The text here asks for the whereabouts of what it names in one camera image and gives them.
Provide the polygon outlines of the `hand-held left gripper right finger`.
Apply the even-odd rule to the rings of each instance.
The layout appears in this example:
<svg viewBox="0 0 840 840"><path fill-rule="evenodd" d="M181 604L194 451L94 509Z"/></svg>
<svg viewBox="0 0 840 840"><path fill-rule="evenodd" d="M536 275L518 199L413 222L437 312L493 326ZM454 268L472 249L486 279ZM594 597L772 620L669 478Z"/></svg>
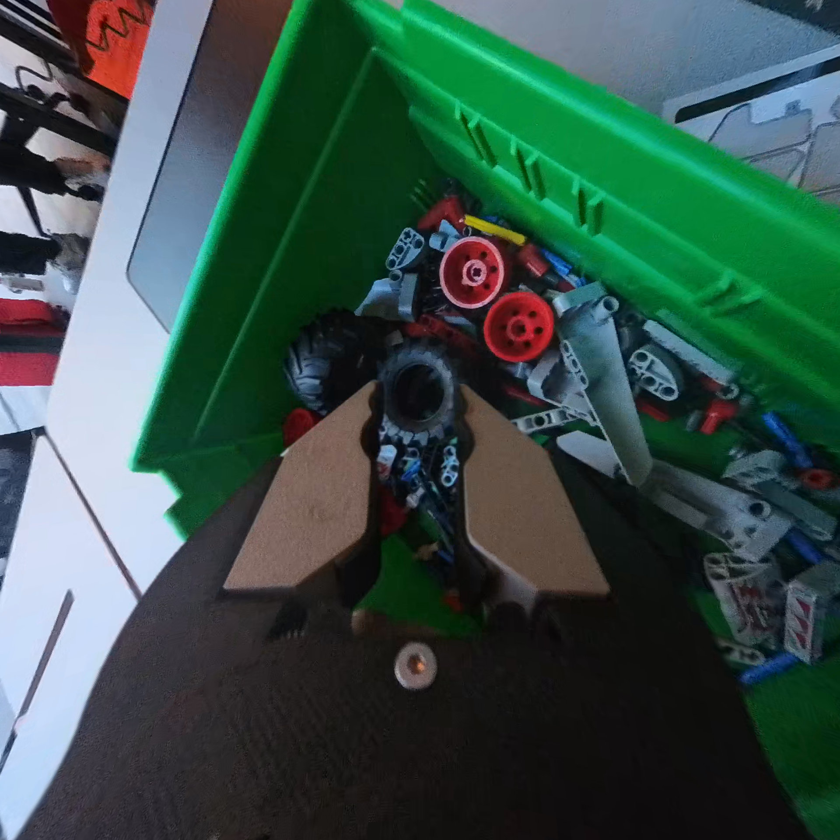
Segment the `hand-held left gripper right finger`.
<svg viewBox="0 0 840 840"><path fill-rule="evenodd" d="M611 587L547 451L476 391L460 387L467 452L459 490L479 600L531 614L543 602L605 600Z"/></svg>

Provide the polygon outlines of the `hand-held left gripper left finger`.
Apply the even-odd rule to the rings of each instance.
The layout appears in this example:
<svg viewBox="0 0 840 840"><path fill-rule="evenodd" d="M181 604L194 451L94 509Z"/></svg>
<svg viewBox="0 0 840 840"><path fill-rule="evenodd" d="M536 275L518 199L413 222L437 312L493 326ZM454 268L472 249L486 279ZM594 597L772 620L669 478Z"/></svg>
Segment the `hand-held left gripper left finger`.
<svg viewBox="0 0 840 840"><path fill-rule="evenodd" d="M283 453L224 593L358 603L381 570L376 382Z"/></svg>

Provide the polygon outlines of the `black lego tyre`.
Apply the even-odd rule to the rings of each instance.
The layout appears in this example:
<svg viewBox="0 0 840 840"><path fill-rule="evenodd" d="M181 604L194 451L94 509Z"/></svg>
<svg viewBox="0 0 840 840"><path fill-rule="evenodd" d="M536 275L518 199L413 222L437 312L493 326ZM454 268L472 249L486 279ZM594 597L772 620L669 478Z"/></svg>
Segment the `black lego tyre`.
<svg viewBox="0 0 840 840"><path fill-rule="evenodd" d="M428 339L405 341L385 359L379 382L387 437L424 447L451 430L458 367L443 344Z"/></svg>
<svg viewBox="0 0 840 840"><path fill-rule="evenodd" d="M283 370L299 402L324 417L377 380L383 351L379 320L332 310L301 329Z"/></svg>

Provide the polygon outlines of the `pile of lego pieces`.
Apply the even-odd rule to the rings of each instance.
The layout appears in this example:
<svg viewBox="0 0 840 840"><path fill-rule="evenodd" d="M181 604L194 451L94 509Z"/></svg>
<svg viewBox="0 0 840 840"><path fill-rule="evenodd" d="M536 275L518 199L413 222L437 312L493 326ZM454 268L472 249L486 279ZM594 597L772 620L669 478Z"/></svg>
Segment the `pile of lego pieces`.
<svg viewBox="0 0 840 840"><path fill-rule="evenodd" d="M389 353L405 341L439 342L458 367L458 384L473 385L525 435L546 437L555 428L588 424L598 429L596 440L610 445L595 425L587 402L573 387L559 339L552 337L549 348L531 362L504 362L488 350L484 341L483 322L492 304L477 311L459 309L442 292L438 268L444 252L460 238L484 236L469 229L465 232L461 220L466 214L478 216L479 208L473 196L454 188L429 206L414 227L400 233L385 261L386 277L373 284L354 312L381 324L381 367ZM482 218L498 224L497 217ZM575 275L559 255L530 238L523 247L494 239L508 252L512 267L509 289L501 297L514 291L531 291L553 308L559 294L590 283ZM646 416L659 424L685 419L690 432L704 435L715 434L727 424L737 425L750 397L740 389L737 376L719 371L710 356L658 322L622 309L617 301L614 321L638 417ZM459 476L455 445L448 441L454 428L442 440L419 447L387 437L382 427L385 466L392 469L400 452L406 463L402 471L408 479L424 475L426 481L431 481L433 466L438 466L437 493L452 495Z"/></svg>

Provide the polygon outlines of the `green plastic bin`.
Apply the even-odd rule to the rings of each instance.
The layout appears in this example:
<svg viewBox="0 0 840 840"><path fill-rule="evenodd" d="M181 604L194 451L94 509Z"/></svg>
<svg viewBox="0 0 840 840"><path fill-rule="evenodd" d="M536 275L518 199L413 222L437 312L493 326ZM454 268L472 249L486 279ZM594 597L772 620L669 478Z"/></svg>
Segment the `green plastic bin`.
<svg viewBox="0 0 840 840"><path fill-rule="evenodd" d="M458 188L622 309L733 364L838 461L838 212L429 2L295 2L133 457L190 539L132 638L183 683L82 837L838 838L838 565L704 442L549 453L611 594L479 599L458 479L392 469L356 604L224 593L301 403L290 344L355 312Z"/></svg>

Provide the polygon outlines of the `red lego wheel hub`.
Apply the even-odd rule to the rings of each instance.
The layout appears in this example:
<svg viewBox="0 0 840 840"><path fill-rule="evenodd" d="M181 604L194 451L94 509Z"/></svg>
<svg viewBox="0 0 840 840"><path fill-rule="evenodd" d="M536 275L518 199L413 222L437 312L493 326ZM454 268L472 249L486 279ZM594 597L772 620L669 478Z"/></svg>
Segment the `red lego wheel hub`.
<svg viewBox="0 0 840 840"><path fill-rule="evenodd" d="M482 331L488 350L501 361L531 362L550 346L554 310L534 292L510 292L491 305Z"/></svg>
<svg viewBox="0 0 840 840"><path fill-rule="evenodd" d="M322 420L322 417L310 409L295 407L283 419L280 430L283 445L288 448L308 434Z"/></svg>
<svg viewBox="0 0 840 840"><path fill-rule="evenodd" d="M440 261L438 281L444 296L464 310L488 308L508 291L511 259L494 238L469 236L448 247Z"/></svg>

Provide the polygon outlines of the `large grey lego panel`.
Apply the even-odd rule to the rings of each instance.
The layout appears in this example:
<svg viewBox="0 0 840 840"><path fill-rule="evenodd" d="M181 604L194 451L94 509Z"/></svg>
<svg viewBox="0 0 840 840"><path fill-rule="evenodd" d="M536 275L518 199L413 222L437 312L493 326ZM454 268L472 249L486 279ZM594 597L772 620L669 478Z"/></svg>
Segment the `large grey lego panel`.
<svg viewBox="0 0 840 840"><path fill-rule="evenodd" d="M617 299L596 281L562 292L552 307L560 352L573 387L587 402L627 482L643 486L650 477L653 458L614 323Z"/></svg>

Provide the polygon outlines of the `yellow lego beam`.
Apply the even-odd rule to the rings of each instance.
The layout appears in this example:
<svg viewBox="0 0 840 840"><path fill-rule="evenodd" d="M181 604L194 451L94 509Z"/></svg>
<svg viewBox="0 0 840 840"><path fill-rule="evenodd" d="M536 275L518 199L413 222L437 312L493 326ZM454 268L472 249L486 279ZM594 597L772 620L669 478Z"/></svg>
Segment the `yellow lego beam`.
<svg viewBox="0 0 840 840"><path fill-rule="evenodd" d="M517 247L523 247L529 242L528 237L524 234L492 223L482 217L466 214L461 220L464 223L465 232L469 229L474 235L498 238Z"/></svg>

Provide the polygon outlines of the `white sticker sheet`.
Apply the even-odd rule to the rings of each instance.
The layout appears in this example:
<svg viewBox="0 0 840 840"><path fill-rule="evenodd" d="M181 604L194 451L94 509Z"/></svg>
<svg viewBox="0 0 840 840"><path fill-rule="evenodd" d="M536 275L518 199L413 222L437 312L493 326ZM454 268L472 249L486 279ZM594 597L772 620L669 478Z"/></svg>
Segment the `white sticker sheet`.
<svg viewBox="0 0 840 840"><path fill-rule="evenodd" d="M839 205L839 47L666 100L664 121Z"/></svg>

